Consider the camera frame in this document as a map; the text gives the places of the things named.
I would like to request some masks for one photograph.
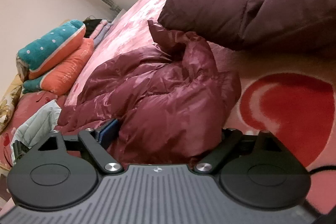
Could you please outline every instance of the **gray gripper base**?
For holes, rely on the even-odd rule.
[[[246,208],[226,197],[210,176],[186,165],[131,165],[106,176],[81,204],[57,212],[13,208],[1,224],[311,224],[300,206],[277,212]]]

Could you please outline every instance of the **yellow floral fabric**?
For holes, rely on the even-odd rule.
[[[21,91],[22,86],[19,85],[2,98],[0,103],[0,133],[6,128],[11,120],[15,107],[19,101]]]

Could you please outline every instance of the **purple puffer jacket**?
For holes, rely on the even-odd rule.
[[[158,21],[233,50],[336,56],[336,0],[167,0]]]

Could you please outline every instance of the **bed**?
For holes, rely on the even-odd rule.
[[[103,62],[153,43],[147,20],[157,20],[165,0],[139,0],[109,30],[72,87],[65,105],[77,96]],[[321,213],[336,203],[335,61],[298,55],[234,52],[209,43],[219,71],[236,70],[242,96],[226,127],[256,135],[273,132],[313,170],[308,201]]]

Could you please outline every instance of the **silver bolt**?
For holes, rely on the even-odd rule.
[[[196,165],[196,169],[200,172],[208,172],[212,169],[212,165],[206,162]]]
[[[105,165],[105,169],[107,171],[116,172],[116,171],[121,169],[121,165],[116,163],[116,162],[111,162],[111,163]]]

